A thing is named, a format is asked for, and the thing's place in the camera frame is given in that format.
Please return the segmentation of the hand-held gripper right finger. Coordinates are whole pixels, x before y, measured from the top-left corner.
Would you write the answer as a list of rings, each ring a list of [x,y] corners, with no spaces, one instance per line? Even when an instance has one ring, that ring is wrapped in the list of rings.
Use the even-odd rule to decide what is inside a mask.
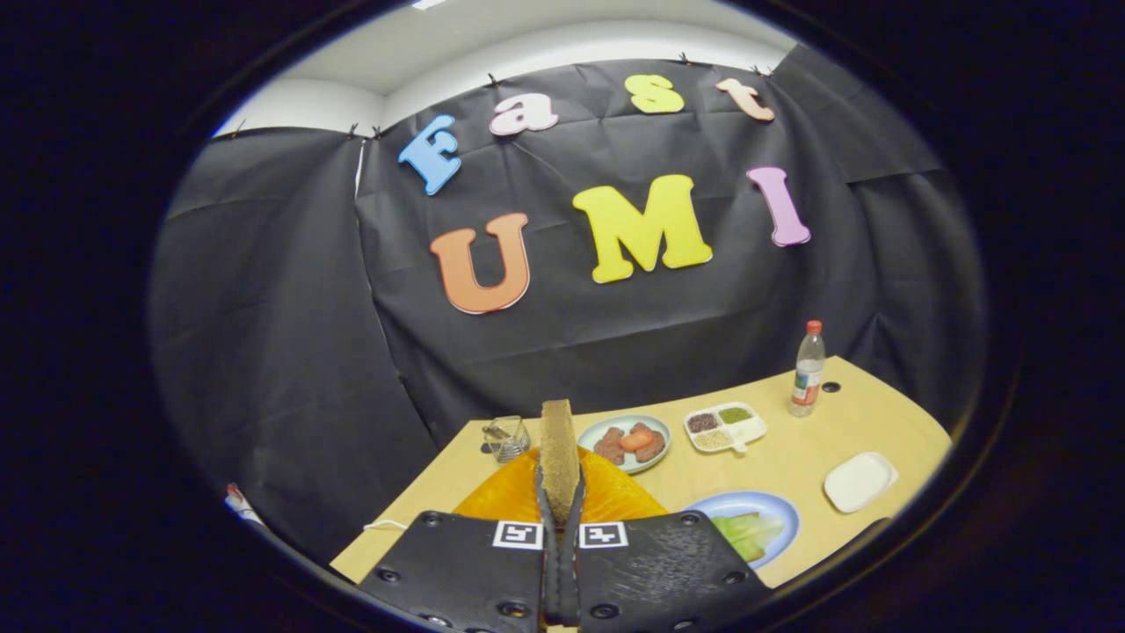
[[[700,512],[664,513],[606,458],[579,449],[562,545],[562,625],[580,632],[714,632],[770,589]]]

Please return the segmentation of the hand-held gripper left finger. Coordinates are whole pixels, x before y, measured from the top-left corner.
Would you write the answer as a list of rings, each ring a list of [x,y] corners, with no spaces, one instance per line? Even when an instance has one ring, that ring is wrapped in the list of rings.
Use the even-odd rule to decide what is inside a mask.
[[[562,545],[540,480],[530,450],[454,512],[418,513],[360,590],[462,632],[542,632],[562,622]]]

